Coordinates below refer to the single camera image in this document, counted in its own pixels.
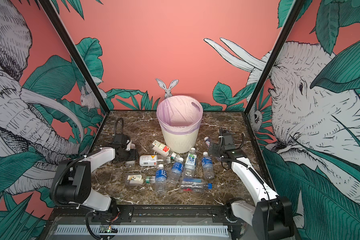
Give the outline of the blue cap bottle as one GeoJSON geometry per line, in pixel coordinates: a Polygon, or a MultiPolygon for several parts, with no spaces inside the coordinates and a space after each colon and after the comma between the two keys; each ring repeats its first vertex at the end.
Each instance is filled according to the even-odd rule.
{"type": "Polygon", "coordinates": [[[203,179],[181,178],[180,190],[183,192],[203,193],[212,190],[213,185],[205,182],[203,179]]]}

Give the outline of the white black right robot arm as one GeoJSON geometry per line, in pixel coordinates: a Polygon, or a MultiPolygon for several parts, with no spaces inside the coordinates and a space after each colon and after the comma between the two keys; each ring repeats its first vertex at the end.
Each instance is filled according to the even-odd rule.
{"type": "Polygon", "coordinates": [[[282,240],[295,235],[292,203],[274,191],[252,166],[244,151],[236,147],[232,134],[221,133],[219,142],[205,137],[208,153],[230,166],[249,191],[254,206],[244,200],[228,204],[228,218],[241,219],[252,226],[259,240],[282,240]]]}

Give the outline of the purple label Ganten bottle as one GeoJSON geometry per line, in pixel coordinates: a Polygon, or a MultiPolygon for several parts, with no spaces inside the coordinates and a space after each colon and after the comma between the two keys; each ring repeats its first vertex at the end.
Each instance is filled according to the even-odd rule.
{"type": "Polygon", "coordinates": [[[205,137],[205,138],[204,138],[204,141],[205,141],[207,147],[209,148],[209,147],[211,146],[211,144],[212,144],[211,139],[210,139],[209,137],[205,137]]]}

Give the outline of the Pocari Sweat blue label bottle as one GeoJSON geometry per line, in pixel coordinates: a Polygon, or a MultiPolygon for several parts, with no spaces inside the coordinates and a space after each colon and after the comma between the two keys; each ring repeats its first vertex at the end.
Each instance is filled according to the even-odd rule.
{"type": "Polygon", "coordinates": [[[213,170],[213,161],[209,156],[208,152],[203,152],[202,168],[203,168],[204,177],[207,180],[211,180],[215,177],[213,170]]]}

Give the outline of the green white label bottle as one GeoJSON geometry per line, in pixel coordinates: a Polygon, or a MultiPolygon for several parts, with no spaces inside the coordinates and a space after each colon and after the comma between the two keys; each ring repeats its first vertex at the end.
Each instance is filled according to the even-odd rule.
{"type": "Polygon", "coordinates": [[[197,166],[196,149],[191,148],[184,164],[183,176],[194,178],[197,166]]]}

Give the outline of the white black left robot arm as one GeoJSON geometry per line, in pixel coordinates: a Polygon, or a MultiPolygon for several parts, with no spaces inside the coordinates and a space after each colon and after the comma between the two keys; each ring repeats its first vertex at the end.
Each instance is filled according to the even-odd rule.
{"type": "Polygon", "coordinates": [[[115,134],[110,144],[80,158],[60,162],[50,189],[50,198],[59,207],[83,206],[115,218],[120,212],[116,201],[92,188],[92,172],[108,162],[127,162],[138,157],[131,138],[125,134],[115,134]]]}

